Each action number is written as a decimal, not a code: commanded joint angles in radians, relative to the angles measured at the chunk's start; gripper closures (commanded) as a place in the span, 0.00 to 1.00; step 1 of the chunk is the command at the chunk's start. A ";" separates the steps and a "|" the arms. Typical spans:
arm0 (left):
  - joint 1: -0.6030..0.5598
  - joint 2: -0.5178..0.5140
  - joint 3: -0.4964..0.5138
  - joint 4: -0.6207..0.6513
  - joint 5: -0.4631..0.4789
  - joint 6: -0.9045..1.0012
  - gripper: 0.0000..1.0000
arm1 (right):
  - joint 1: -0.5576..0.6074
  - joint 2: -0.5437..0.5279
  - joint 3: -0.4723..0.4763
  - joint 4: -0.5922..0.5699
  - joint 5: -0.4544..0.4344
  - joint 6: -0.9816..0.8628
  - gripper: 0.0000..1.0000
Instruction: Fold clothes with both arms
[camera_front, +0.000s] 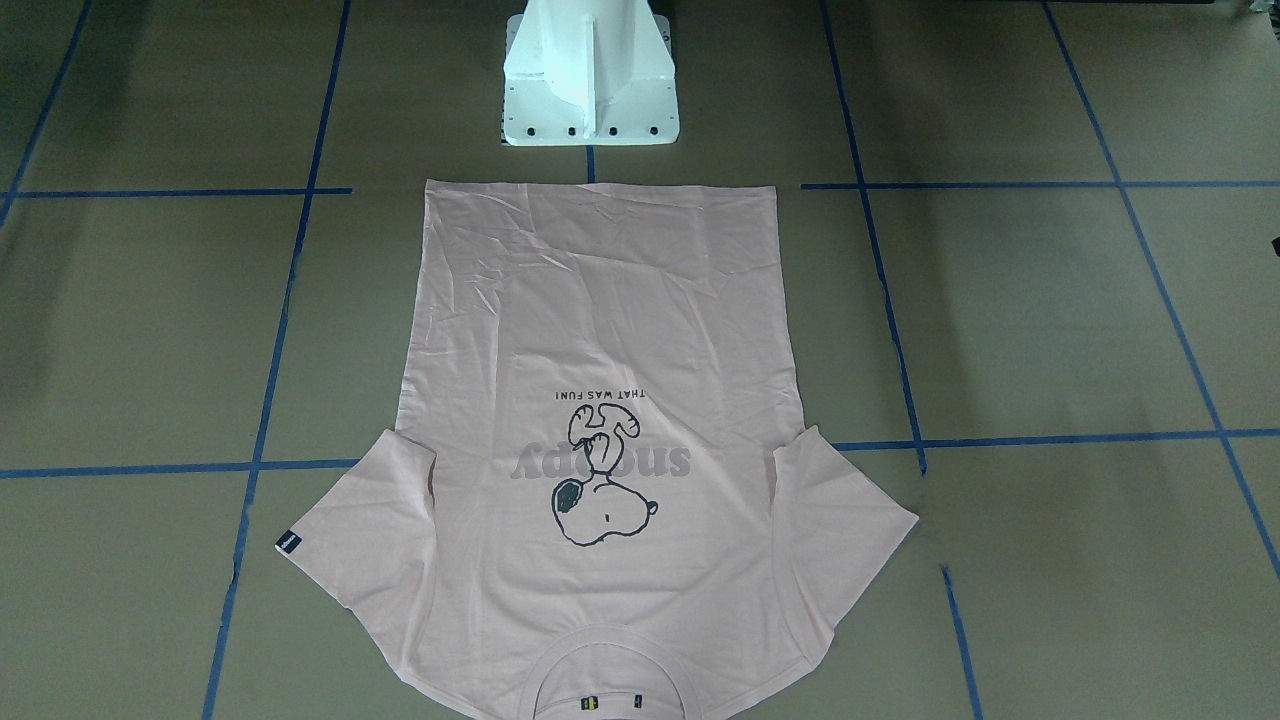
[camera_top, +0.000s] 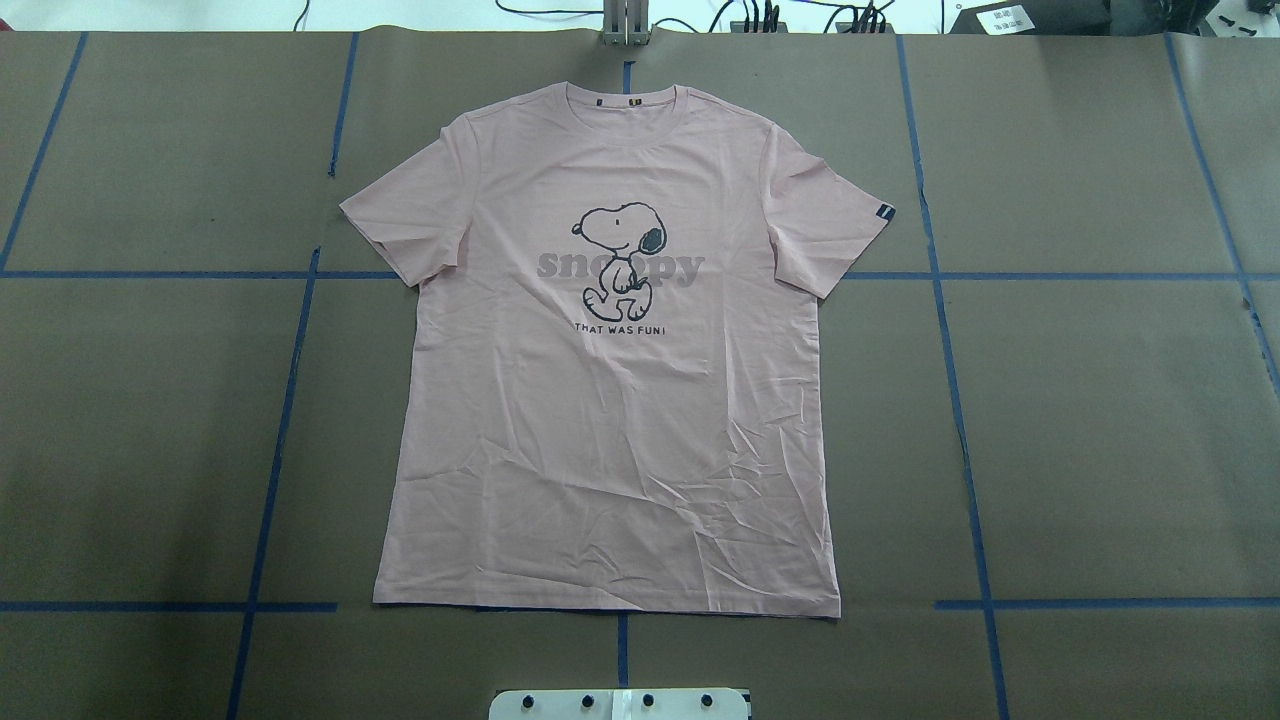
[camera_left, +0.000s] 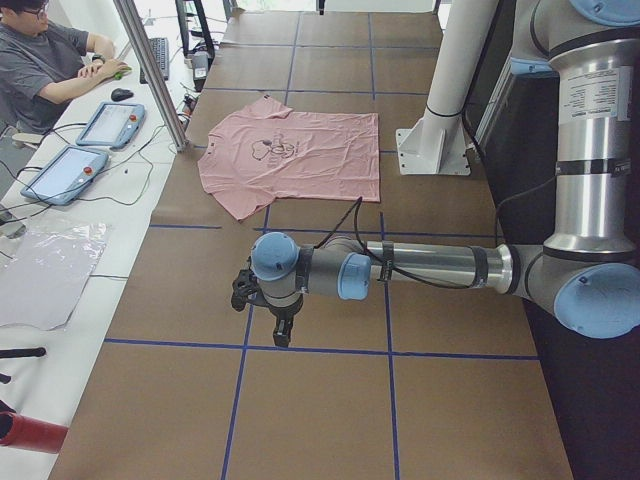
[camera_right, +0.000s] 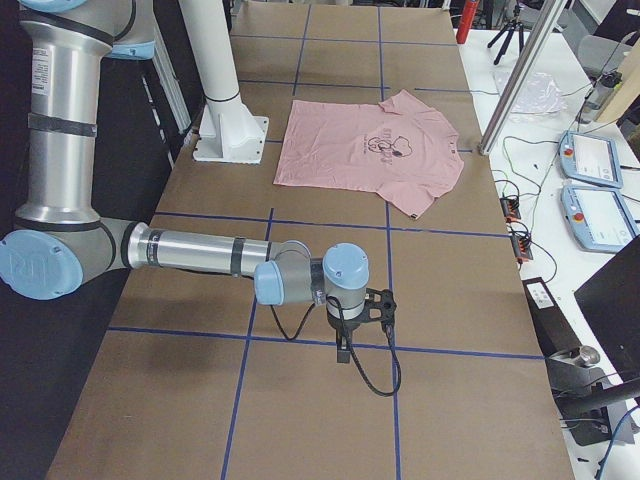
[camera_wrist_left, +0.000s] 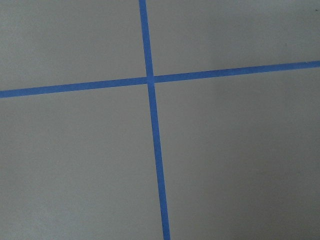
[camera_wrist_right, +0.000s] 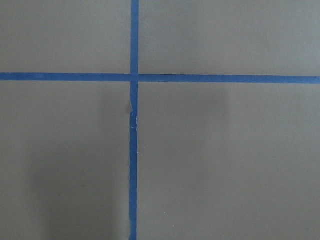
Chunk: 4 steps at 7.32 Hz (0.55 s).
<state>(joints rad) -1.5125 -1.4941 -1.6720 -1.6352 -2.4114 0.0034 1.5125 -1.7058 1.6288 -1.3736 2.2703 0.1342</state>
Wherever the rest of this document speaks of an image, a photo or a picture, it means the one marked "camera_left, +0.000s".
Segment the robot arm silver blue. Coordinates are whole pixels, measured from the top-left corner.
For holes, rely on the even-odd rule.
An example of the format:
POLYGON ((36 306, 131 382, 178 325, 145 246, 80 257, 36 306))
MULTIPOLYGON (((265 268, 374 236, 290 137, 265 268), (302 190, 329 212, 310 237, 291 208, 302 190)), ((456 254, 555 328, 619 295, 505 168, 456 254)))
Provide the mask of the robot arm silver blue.
POLYGON ((536 303, 564 327, 608 339, 639 324, 635 246, 624 233, 631 171, 635 1, 520 1, 511 71, 559 78, 555 229, 540 245, 494 248, 363 242, 328 235, 300 246, 271 232, 254 244, 231 303, 267 308, 285 347, 307 294, 361 300, 372 281, 489 287, 536 303))

